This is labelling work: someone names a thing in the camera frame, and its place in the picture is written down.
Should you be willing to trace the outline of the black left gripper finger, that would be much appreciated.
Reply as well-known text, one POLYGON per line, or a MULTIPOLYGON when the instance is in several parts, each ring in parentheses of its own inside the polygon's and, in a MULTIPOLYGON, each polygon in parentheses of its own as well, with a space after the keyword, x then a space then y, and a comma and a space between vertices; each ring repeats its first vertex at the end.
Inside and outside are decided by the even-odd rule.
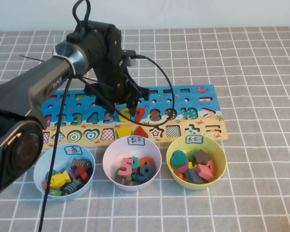
POLYGON ((135 99, 129 99, 126 103, 126 107, 129 110, 129 113, 131 116, 135 116, 136 114, 136 109, 138 107, 138 103, 139 103, 139 98, 135 98, 135 99))
POLYGON ((96 96, 95 104, 104 108, 115 108, 115 104, 104 97, 96 96))

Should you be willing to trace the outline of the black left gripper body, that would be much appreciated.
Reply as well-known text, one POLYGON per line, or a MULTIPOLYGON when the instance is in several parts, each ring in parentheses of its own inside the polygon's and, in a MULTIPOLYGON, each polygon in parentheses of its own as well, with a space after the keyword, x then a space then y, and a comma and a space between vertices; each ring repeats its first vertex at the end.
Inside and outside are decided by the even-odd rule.
POLYGON ((111 103, 136 106, 140 98, 149 100, 149 89, 138 86, 126 67, 94 68, 94 73, 98 82, 90 86, 111 103))

